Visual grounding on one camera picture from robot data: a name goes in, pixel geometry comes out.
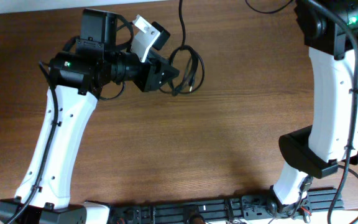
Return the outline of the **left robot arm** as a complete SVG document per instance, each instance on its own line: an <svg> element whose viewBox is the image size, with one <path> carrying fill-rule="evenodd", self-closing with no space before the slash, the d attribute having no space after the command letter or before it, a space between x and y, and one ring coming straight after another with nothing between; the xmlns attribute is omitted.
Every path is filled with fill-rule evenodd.
<svg viewBox="0 0 358 224"><path fill-rule="evenodd" d="M3 223L108 223L110 206L70 203L71 177L85 127L105 85L156 91L179 74L158 51L169 32L137 16L85 9L81 30L49 63L47 107L34 155L13 198L0 200Z"/></svg>

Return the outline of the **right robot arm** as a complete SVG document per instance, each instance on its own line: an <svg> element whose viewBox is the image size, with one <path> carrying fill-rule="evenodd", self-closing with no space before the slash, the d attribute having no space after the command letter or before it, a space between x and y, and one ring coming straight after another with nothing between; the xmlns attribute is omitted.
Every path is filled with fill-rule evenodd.
<svg viewBox="0 0 358 224"><path fill-rule="evenodd" d="M340 161L358 164L358 1L297 1L294 11L313 67L314 116L279 139L285 163L267 202L276 218L292 216L311 181Z"/></svg>

